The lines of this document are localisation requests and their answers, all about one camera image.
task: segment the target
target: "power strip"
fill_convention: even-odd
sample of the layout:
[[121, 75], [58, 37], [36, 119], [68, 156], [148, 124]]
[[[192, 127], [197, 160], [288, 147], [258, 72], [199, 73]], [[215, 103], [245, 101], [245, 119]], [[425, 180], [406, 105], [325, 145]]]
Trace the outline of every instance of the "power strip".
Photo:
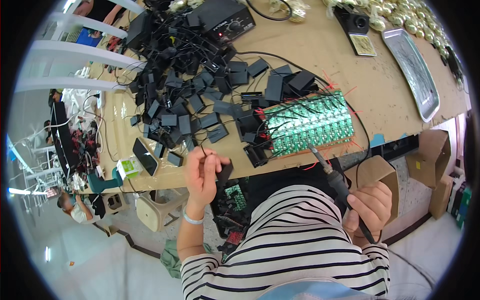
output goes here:
[[100, 97], [98, 97], [96, 100], [96, 107], [98, 109], [103, 108], [105, 106], [105, 92], [100, 91], [99, 94], [100, 94]]

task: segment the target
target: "green circuit board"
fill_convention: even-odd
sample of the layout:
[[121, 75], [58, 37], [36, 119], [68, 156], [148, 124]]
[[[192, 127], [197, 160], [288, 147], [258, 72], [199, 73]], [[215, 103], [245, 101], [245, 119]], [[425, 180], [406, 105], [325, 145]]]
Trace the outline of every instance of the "green circuit board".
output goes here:
[[227, 199], [235, 200], [235, 207], [233, 210], [240, 211], [247, 206], [245, 196], [243, 196], [243, 192], [238, 184], [225, 189], [225, 194], [227, 194]]
[[354, 135], [352, 119], [341, 91], [308, 96], [296, 104], [265, 109], [274, 156], [285, 156], [314, 146], [346, 143]]

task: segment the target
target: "left hand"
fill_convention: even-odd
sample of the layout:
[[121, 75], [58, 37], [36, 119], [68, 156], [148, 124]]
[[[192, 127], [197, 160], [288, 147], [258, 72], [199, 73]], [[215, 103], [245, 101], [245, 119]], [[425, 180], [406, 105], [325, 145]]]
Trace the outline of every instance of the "left hand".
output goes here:
[[116, 15], [117, 13], [109, 12], [108, 15], [105, 17], [105, 19], [103, 20], [103, 23], [112, 25]]
[[190, 193], [188, 203], [203, 209], [212, 202], [216, 194], [215, 172], [221, 172], [221, 164], [229, 163], [229, 158], [219, 156], [214, 150], [195, 147], [188, 154], [185, 168], [185, 181]]

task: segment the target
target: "smartphone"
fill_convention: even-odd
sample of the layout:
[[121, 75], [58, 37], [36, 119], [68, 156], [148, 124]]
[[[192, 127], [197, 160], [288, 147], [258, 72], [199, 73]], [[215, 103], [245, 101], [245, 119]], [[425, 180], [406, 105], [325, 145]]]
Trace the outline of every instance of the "smartphone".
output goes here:
[[133, 145], [133, 154], [138, 158], [145, 170], [153, 176], [158, 169], [158, 161], [153, 157], [150, 151], [147, 150], [144, 143], [138, 138]]

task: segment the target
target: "power supply box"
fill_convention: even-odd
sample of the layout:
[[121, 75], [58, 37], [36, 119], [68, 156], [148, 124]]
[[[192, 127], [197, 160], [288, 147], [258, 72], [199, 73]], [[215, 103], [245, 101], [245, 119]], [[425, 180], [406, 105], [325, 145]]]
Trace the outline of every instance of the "power supply box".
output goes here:
[[192, 11], [212, 38], [229, 42], [255, 27], [252, 14], [233, 0], [205, 0]]

